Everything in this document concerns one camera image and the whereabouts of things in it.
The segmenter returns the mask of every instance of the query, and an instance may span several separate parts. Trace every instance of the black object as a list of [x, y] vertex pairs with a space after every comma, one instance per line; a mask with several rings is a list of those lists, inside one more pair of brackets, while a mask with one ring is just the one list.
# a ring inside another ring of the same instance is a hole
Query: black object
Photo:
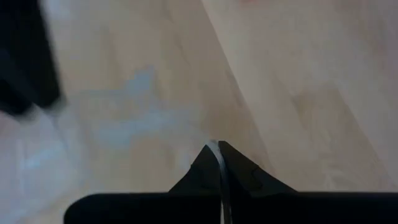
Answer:
[[230, 196], [222, 192], [224, 171], [209, 145], [170, 192], [91, 195], [69, 207], [64, 222], [220, 223], [226, 200], [225, 223], [398, 223], [398, 194], [297, 192], [227, 142], [217, 144]]
[[60, 88], [38, 1], [0, 0], [0, 34], [0, 110], [50, 108]]

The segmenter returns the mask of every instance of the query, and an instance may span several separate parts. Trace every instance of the wooden floor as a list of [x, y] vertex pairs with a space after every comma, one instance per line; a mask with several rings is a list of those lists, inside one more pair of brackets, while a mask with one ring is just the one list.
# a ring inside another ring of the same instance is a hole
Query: wooden floor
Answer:
[[60, 223], [93, 185], [166, 191], [210, 139], [229, 141], [297, 190], [397, 190], [395, 1], [46, 0], [44, 8], [64, 113], [74, 114], [61, 133], [84, 152], [77, 160], [95, 184], [21, 223]]

